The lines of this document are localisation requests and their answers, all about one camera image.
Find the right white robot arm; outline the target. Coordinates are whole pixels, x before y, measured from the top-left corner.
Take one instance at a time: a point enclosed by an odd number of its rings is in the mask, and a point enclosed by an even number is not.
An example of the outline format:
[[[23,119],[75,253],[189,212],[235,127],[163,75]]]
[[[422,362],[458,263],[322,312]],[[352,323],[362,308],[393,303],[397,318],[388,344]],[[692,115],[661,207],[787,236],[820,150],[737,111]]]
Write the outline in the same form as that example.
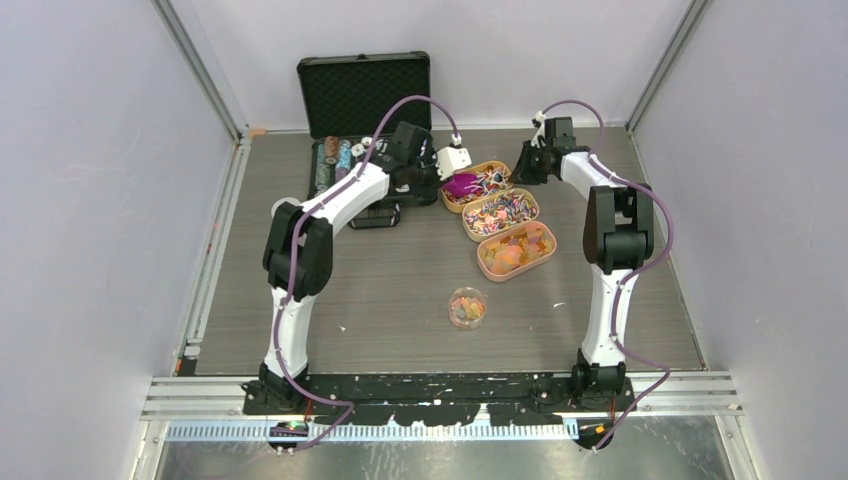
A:
[[[583,255],[592,273],[588,328],[566,387],[567,401],[584,410],[622,411],[635,395],[627,377],[624,339],[637,271],[653,254],[653,202],[648,185],[629,185],[577,143],[569,117],[538,113],[510,180],[541,185],[555,178],[586,201]]]

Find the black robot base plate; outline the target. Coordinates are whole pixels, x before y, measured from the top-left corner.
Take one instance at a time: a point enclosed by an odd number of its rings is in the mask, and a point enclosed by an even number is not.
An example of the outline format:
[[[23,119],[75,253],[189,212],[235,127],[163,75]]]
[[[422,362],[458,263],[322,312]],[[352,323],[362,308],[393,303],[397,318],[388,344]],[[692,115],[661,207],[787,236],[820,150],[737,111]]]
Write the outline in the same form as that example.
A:
[[[493,426],[554,425],[565,413],[601,419],[633,403],[631,380],[610,390],[568,372],[442,374],[303,374],[295,390],[263,373],[242,383],[246,415],[302,415],[319,425],[466,426],[488,417]]]

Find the clear round plastic jar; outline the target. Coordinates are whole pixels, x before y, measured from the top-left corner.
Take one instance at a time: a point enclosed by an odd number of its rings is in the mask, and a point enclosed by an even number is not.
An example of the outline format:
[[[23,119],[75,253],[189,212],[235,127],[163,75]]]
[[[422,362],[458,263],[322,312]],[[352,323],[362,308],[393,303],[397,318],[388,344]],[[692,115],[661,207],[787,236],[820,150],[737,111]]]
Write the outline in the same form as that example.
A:
[[[485,296],[476,288],[458,288],[448,301],[449,321],[461,330],[474,330],[481,326],[486,312]]]

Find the magenta plastic scoop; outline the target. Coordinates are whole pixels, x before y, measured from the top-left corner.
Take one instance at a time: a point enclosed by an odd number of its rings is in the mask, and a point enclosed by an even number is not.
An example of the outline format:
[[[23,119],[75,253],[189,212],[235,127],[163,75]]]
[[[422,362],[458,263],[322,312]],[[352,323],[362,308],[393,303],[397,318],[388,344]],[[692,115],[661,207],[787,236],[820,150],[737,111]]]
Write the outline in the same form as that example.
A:
[[[441,187],[441,191],[454,203],[465,203],[488,195],[492,188],[482,173],[457,173]]]

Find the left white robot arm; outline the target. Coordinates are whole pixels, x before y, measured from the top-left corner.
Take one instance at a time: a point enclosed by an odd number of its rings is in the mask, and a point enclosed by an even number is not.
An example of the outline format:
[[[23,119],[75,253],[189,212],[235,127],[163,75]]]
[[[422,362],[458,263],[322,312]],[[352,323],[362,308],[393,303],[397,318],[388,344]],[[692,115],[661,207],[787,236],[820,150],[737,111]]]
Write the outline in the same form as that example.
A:
[[[424,127],[401,122],[349,152],[350,171],[325,191],[302,204],[281,199],[272,209],[261,261],[272,294],[271,337],[256,379],[242,386],[247,415],[293,414],[317,399],[307,390],[307,338],[342,228],[393,227],[403,204],[417,206],[421,196],[431,202],[441,184],[432,135]]]

